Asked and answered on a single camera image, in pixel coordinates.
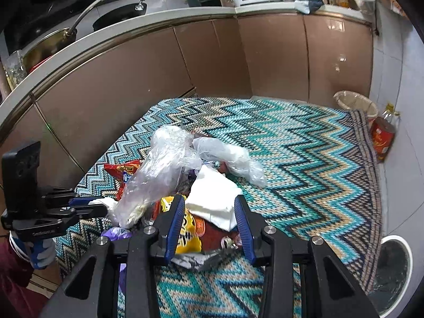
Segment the left hand blue white glove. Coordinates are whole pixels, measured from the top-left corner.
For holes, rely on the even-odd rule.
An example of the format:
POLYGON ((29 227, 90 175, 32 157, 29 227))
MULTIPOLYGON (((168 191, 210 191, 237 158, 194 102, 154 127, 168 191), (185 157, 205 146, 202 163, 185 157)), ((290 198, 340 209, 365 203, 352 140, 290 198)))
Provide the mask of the left hand blue white glove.
POLYGON ((53 239, 22 242, 15 232, 11 232, 9 243, 16 255, 29 262, 35 270, 43 270, 55 260, 56 249, 53 239))

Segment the maroon left sleeve forearm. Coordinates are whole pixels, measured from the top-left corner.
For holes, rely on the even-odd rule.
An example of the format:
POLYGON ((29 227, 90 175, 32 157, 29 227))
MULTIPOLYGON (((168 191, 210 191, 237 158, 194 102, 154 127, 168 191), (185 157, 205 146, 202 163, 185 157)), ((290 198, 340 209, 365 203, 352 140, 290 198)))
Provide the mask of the maroon left sleeve forearm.
POLYGON ((1 241, 1 317, 39 317, 48 298, 27 288, 33 272, 9 240, 1 241))

